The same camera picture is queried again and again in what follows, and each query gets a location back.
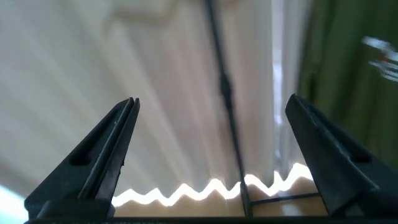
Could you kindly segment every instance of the white logo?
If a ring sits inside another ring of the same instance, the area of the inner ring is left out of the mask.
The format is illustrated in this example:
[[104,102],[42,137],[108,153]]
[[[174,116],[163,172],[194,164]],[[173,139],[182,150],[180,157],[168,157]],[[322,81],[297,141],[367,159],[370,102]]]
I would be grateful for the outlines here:
[[395,48],[390,43],[373,37],[365,37],[362,41],[383,53],[380,59],[369,61],[369,64],[379,68],[382,77],[398,82],[398,53]]

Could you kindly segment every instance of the metal rod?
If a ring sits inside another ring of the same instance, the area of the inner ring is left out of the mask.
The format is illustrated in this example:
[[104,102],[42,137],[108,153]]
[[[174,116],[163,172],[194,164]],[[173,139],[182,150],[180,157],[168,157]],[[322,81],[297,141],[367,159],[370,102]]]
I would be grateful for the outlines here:
[[264,200],[256,200],[251,202],[251,206],[255,205],[262,205],[264,203],[271,203],[271,202],[280,202],[283,200],[294,200],[294,199],[300,199],[300,198],[309,198],[309,197],[319,197],[319,193],[308,193],[308,194],[300,194],[300,195],[289,195],[289,196],[284,196],[284,197],[277,197],[277,198],[269,198],[269,199],[264,199]]
[[220,88],[221,93],[224,97],[225,108],[228,112],[229,128],[231,130],[231,137],[233,140],[233,148],[236,155],[236,161],[238,163],[239,169],[239,179],[241,181],[241,197],[243,201],[244,213],[247,217],[252,216],[252,209],[250,204],[248,187],[244,181],[244,166],[241,157],[241,152],[239,150],[238,142],[238,131],[236,127],[234,111],[233,111],[233,97],[232,97],[232,85],[227,76],[226,65],[223,57],[223,50],[220,42],[220,25],[217,23],[217,10],[216,1],[206,0],[206,7],[209,15],[209,22],[211,28],[211,34],[213,36],[214,50],[216,54],[216,59],[218,62],[218,70],[220,73]]

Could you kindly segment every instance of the beige wall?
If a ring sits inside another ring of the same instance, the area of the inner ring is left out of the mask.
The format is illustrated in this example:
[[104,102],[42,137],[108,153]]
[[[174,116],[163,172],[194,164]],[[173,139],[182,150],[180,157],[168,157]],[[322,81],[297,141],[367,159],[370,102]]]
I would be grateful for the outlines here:
[[[316,192],[312,181],[299,179],[287,192],[279,195],[297,195]],[[257,187],[249,186],[251,200],[267,198]],[[273,202],[253,207],[254,216],[283,215],[327,215],[320,197]],[[225,200],[218,192],[213,192],[202,201],[184,196],[171,207],[165,207],[158,201],[141,205],[130,201],[116,208],[117,217],[225,217],[244,216],[241,197]]]

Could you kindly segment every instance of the curtain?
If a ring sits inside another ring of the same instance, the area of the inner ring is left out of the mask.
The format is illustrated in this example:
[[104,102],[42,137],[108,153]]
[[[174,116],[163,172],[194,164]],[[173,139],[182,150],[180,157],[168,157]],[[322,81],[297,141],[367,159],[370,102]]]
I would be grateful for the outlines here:
[[318,1],[299,93],[398,170],[397,1]]
[[[132,96],[140,98],[141,110],[115,195],[157,189],[154,194],[170,197],[182,184],[201,192],[214,179],[226,191],[236,189],[202,1],[0,5],[3,185],[27,196],[117,102]],[[281,108],[295,90],[290,79],[309,2],[219,5],[244,170],[270,187],[275,170],[286,179],[293,164],[302,163],[297,147],[280,147],[285,139],[295,143],[291,133],[281,136],[288,126]]]

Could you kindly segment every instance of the green curtain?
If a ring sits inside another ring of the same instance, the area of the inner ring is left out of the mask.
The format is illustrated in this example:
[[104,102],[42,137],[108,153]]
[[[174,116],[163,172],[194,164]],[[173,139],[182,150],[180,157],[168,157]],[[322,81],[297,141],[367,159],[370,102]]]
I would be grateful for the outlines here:
[[365,37],[398,47],[397,0],[314,1],[298,94],[398,170],[398,82],[369,63],[388,59]]

